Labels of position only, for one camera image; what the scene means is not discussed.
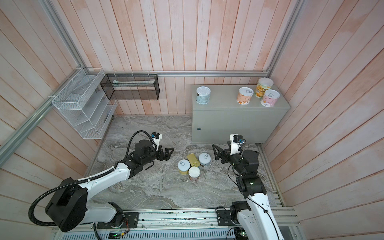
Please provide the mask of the pink label can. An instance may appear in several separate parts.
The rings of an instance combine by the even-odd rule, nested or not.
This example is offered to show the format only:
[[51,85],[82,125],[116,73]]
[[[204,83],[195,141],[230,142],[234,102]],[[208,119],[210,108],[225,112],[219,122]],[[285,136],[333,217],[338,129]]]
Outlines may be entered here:
[[262,97],[261,104],[264,107],[272,108],[275,106],[280,96],[281,95],[278,91],[272,89],[266,90]]

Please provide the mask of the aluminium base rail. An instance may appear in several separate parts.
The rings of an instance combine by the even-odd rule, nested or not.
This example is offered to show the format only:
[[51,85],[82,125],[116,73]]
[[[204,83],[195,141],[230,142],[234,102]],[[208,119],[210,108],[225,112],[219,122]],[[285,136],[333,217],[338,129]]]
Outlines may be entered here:
[[133,210],[139,212],[136,230],[180,229],[180,228],[218,228],[215,209],[158,209]]

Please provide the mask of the orange yellow label can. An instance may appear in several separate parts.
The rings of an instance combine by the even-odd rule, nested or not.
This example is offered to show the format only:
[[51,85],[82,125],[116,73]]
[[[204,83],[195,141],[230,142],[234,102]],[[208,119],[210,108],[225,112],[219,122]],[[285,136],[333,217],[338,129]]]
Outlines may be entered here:
[[274,85],[272,79],[269,78],[260,78],[255,89],[255,96],[257,98],[262,98],[265,91],[269,90]]

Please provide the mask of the brown label can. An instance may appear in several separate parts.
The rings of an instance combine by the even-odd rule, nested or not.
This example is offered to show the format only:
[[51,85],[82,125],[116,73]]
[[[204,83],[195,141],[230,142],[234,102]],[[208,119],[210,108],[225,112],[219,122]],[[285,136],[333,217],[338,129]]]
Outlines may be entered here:
[[237,102],[240,105],[248,105],[254,95],[254,91],[248,87],[241,87],[237,96]]

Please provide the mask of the black mesh wall basket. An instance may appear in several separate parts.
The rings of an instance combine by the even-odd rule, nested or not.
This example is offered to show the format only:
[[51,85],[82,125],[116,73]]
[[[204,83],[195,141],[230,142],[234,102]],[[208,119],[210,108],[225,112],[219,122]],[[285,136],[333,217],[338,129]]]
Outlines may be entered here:
[[112,101],[157,101],[160,96],[155,74],[106,74],[101,87]]

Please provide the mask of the yellow can lying down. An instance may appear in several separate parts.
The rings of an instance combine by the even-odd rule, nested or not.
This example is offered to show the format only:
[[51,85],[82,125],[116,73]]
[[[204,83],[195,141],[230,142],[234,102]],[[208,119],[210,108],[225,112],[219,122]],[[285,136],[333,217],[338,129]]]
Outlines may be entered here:
[[191,164],[191,167],[199,167],[200,161],[197,159],[196,155],[194,153],[191,153],[187,156],[188,161]]

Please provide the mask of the blue label can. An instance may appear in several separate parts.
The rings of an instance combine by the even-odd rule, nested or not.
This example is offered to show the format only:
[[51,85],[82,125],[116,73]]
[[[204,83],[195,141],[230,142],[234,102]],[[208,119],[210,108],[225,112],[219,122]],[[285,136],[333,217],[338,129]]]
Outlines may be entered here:
[[208,153],[201,153],[199,155],[199,162],[202,167],[209,166],[211,163],[211,156]]

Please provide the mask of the small brown white-lid can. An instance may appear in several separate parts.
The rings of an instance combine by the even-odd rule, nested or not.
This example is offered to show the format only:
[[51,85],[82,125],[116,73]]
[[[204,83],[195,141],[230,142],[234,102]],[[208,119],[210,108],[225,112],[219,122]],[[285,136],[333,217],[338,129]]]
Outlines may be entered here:
[[201,171],[198,167],[191,167],[188,174],[191,181],[197,181],[200,177]]

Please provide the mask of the grey metal cabinet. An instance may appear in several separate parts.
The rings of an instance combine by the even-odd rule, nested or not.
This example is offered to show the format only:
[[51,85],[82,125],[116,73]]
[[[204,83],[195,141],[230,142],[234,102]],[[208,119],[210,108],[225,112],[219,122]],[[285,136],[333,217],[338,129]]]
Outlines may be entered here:
[[200,105],[196,102],[197,88],[192,87],[194,144],[225,144],[231,134],[242,135],[247,143],[263,144],[291,108],[283,96],[272,108],[264,107],[257,97],[248,105],[240,105],[240,85],[211,85],[209,103]]

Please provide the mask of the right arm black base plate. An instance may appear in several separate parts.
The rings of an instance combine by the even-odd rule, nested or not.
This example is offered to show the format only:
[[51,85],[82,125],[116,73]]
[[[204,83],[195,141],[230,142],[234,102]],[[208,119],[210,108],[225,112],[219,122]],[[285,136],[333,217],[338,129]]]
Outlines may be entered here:
[[217,214],[217,223],[219,226],[239,226],[240,225],[233,220],[232,213],[230,210],[217,209],[215,210],[215,212]]

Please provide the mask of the horizontal aluminium wall rail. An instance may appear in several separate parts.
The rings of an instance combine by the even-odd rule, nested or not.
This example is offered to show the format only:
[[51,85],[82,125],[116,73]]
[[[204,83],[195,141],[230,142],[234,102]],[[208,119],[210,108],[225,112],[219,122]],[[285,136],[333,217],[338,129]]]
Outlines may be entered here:
[[105,74],[157,75],[158,77],[267,77],[269,71],[107,71],[102,69],[86,69],[90,74],[103,71]]

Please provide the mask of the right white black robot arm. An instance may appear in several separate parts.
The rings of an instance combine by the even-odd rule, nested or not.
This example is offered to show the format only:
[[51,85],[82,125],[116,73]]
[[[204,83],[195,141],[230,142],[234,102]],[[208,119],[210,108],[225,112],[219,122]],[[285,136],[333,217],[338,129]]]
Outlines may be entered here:
[[243,150],[231,154],[230,149],[213,145],[216,160],[230,166],[238,173],[236,185],[244,201],[233,202],[230,211],[233,223],[245,230],[249,240],[283,240],[284,236],[272,213],[267,190],[258,176],[259,153]]

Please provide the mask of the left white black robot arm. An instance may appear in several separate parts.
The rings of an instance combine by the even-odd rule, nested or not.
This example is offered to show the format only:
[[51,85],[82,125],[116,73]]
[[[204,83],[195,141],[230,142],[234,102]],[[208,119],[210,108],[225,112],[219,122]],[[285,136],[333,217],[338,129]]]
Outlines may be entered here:
[[125,214],[114,202],[90,204],[89,200],[98,193],[134,177],[154,160],[168,161],[174,148],[162,146],[149,140],[135,144],[133,152],[127,154],[110,169],[82,180],[72,178],[62,181],[46,206],[46,214],[62,232],[68,232],[80,224],[107,223],[113,228],[121,227]]

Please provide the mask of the yellow label can upright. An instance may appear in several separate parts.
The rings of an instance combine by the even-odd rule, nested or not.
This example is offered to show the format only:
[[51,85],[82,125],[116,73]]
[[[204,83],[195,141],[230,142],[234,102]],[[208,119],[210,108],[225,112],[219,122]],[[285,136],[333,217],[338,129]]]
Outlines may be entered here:
[[178,170],[181,175],[187,175],[191,164],[188,160],[180,160],[178,162]]

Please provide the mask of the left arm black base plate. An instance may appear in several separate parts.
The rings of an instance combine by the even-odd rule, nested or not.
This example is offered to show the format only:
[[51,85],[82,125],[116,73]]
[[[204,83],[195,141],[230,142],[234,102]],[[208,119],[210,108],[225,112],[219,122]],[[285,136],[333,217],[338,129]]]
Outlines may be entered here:
[[124,212],[123,217],[113,218],[109,223],[97,223],[97,229],[135,229],[139,216],[139,212]]

